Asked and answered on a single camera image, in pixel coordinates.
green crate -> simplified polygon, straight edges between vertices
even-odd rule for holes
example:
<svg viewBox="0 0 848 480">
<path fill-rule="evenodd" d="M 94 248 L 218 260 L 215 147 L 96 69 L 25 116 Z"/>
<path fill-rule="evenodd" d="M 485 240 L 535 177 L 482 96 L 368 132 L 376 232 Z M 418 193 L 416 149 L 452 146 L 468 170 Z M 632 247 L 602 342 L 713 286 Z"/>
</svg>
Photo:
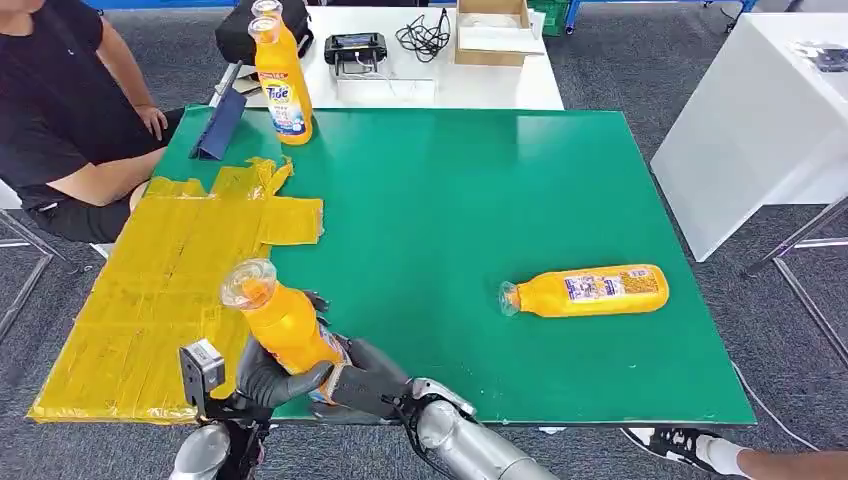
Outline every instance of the green crate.
<svg viewBox="0 0 848 480">
<path fill-rule="evenodd" d="M 528 0 L 527 2 L 528 8 L 537 12 L 545 12 L 545 26 L 542 27 L 542 35 L 552 37 L 562 35 L 568 5 L 569 0 Z"/>
</svg>

black shorts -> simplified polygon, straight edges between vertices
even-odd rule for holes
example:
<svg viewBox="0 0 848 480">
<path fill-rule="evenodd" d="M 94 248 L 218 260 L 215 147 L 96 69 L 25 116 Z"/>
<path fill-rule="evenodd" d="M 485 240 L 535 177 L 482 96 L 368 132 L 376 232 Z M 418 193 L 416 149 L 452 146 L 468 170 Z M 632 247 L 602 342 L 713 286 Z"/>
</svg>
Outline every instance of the black shorts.
<svg viewBox="0 0 848 480">
<path fill-rule="evenodd" d="M 171 110 L 165 116 L 168 118 L 168 129 L 162 132 L 162 142 L 157 149 L 171 141 L 182 119 L 183 109 Z M 31 208 L 26 212 L 42 230 L 72 242 L 114 243 L 130 218 L 131 195 L 132 192 L 103 207 L 69 198 L 52 208 L 42 208 L 41 211 Z"/>
</svg>

black bag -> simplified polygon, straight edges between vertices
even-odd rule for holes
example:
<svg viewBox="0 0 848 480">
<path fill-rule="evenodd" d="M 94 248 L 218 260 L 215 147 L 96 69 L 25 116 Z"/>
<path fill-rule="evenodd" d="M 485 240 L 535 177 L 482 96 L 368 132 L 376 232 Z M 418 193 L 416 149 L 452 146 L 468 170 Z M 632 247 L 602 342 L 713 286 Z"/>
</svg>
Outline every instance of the black bag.
<svg viewBox="0 0 848 480">
<path fill-rule="evenodd" d="M 247 26 L 253 20 L 253 13 L 250 11 L 253 1 L 242 0 L 215 29 L 218 50 L 229 63 L 238 63 L 241 60 L 245 65 L 253 65 L 256 62 L 256 42 L 247 33 Z M 312 30 L 309 30 L 309 13 L 303 0 L 280 1 L 283 4 L 283 22 L 297 40 L 297 55 L 303 58 L 315 39 Z"/>
</svg>

white sock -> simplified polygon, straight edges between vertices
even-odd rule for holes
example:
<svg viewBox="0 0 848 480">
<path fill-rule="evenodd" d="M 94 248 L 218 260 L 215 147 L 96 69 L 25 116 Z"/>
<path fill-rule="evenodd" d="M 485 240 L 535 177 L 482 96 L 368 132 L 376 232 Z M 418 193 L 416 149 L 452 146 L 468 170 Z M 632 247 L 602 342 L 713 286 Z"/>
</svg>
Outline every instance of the white sock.
<svg viewBox="0 0 848 480">
<path fill-rule="evenodd" d="M 740 447 L 723 438 L 713 438 L 707 435 L 698 437 L 698 443 L 695 448 L 698 457 L 712 465 L 718 473 L 751 478 L 745 475 L 745 472 L 739 468 L 739 463 L 736 461 L 739 452 L 749 450 L 748 448 Z"/>
</svg>

yellow taped area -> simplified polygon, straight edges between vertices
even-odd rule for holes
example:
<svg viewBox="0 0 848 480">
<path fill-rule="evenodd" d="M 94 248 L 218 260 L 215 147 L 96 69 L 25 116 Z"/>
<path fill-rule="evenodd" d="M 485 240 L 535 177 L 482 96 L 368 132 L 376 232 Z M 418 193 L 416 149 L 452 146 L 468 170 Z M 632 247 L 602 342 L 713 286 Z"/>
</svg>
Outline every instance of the yellow taped area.
<svg viewBox="0 0 848 480">
<path fill-rule="evenodd" d="M 177 350 L 208 338 L 234 388 L 247 338 L 241 313 L 224 308 L 221 281 L 271 245 L 317 243 L 322 201 L 274 197 L 293 173 L 271 160 L 222 167 L 207 195 L 196 179 L 157 177 L 124 227 L 29 416 L 37 422 L 194 421 Z"/>
</svg>

